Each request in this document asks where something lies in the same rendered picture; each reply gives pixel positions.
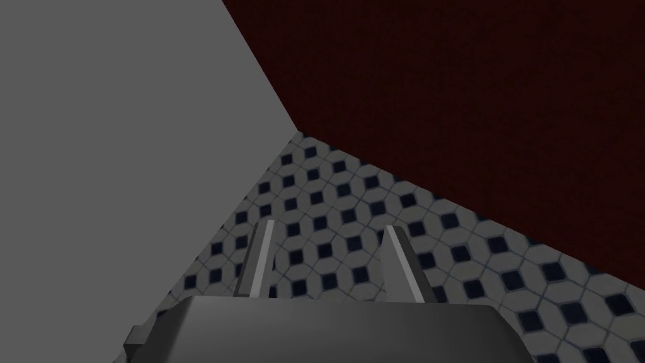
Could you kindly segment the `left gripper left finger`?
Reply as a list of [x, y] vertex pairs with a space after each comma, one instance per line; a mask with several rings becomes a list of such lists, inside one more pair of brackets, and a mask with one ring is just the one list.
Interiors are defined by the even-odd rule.
[[275, 222], [270, 219], [254, 226], [234, 290], [236, 297], [269, 297], [275, 257], [274, 228]]

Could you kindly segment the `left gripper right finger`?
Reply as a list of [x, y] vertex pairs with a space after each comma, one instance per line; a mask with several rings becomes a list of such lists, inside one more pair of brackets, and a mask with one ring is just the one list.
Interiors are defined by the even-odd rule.
[[438, 302], [402, 227], [385, 227], [380, 246], [380, 265], [387, 302]]

